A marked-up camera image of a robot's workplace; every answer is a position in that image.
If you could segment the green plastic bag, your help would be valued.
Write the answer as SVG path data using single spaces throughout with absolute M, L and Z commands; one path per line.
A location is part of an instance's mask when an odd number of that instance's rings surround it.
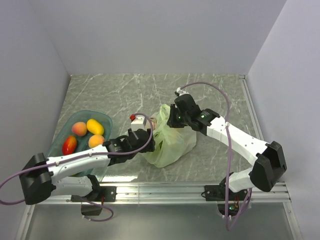
M 157 168 L 164 168 L 175 163 L 183 155 L 190 152 L 197 143 L 197 133 L 189 126 L 171 128 L 167 125 L 170 106 L 163 104 L 159 111 L 151 116 L 154 122 L 154 151 L 143 153 L 146 161 Z

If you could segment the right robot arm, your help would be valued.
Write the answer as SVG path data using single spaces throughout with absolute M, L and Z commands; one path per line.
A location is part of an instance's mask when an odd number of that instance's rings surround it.
M 177 93 L 176 96 L 170 105 L 169 127 L 190 127 L 195 132 L 231 146 L 251 165 L 246 170 L 226 176 L 220 187 L 221 196 L 231 200 L 238 192 L 250 188 L 270 192 L 287 170 L 282 146 L 276 141 L 267 143 L 245 133 L 209 108 L 200 109 L 189 93 Z

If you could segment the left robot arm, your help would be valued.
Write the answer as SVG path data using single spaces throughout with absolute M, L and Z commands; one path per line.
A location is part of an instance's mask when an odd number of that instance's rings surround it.
M 78 195 L 89 201 L 101 195 L 98 180 L 87 175 L 73 180 L 74 174 L 88 169 L 125 163 L 138 153 L 153 152 L 155 141 L 151 129 L 128 130 L 127 135 L 110 139 L 94 148 L 64 156 L 31 157 L 19 176 L 27 205 L 41 203 L 53 195 Z

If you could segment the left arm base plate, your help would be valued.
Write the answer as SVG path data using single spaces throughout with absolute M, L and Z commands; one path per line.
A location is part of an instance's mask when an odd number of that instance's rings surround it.
M 101 186 L 99 194 L 89 194 L 86 200 L 92 202 L 115 202 L 117 195 L 116 186 Z

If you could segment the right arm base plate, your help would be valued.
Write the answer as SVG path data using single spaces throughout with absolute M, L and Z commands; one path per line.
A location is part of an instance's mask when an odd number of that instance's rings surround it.
M 200 194 L 207 202 L 224 201 L 226 199 L 225 185 L 205 185 L 204 191 Z

